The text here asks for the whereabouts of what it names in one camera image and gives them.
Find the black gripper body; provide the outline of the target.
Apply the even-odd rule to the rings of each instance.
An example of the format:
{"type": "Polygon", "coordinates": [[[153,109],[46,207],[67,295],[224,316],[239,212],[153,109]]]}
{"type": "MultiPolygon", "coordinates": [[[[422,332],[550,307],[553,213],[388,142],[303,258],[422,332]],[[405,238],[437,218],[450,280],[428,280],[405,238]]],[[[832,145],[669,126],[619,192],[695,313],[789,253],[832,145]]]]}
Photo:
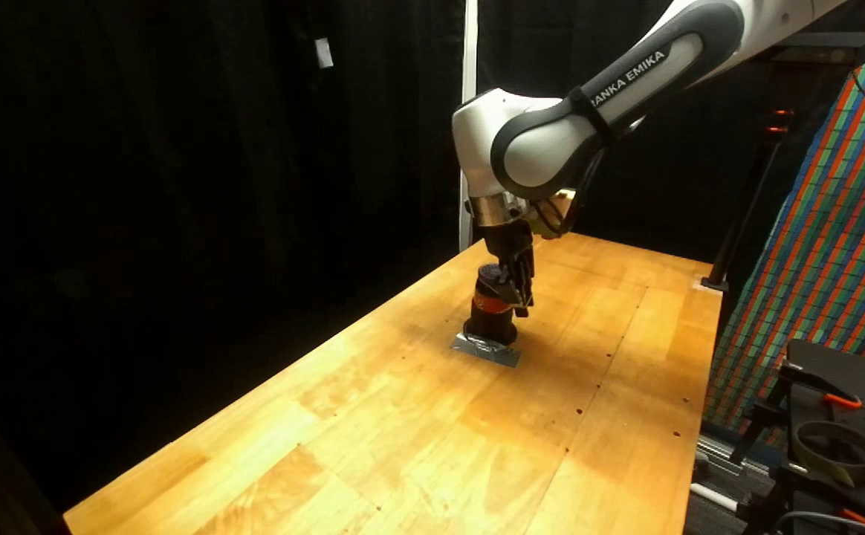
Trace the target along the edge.
{"type": "Polygon", "coordinates": [[[483,228],[489,253],[504,267],[530,267],[532,264],[532,231],[523,219],[507,227],[486,227],[483,228]]]}

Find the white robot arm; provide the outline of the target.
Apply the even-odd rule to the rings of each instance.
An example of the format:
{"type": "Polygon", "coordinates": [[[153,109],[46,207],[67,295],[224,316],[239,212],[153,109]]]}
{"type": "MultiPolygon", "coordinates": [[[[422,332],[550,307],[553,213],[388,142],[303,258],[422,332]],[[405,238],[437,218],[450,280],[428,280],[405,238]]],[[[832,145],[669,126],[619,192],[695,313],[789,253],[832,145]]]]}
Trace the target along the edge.
{"type": "Polygon", "coordinates": [[[559,189],[648,109],[790,38],[844,0],[673,0],[655,26],[563,99],[489,90],[453,114],[471,213],[495,255],[486,304],[530,316],[532,234],[566,234],[559,189]]]}

